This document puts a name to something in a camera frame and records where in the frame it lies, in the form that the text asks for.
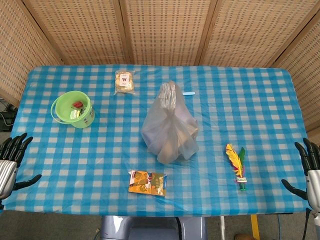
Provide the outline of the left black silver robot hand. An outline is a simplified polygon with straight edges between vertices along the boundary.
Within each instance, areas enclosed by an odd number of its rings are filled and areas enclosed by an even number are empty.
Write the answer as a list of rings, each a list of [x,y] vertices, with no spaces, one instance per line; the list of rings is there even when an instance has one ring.
[[[7,138],[0,144],[0,199],[8,198],[13,191],[30,187],[41,179],[38,174],[28,181],[17,182],[17,173],[28,145],[33,137],[27,133]]]

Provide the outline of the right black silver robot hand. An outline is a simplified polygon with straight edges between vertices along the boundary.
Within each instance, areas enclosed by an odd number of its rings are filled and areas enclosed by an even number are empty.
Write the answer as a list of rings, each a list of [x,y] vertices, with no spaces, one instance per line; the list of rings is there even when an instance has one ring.
[[[292,194],[308,201],[309,206],[320,212],[320,147],[303,138],[306,149],[298,142],[294,145],[299,151],[303,173],[305,176],[306,190],[293,187],[287,180],[282,179],[283,186]]]

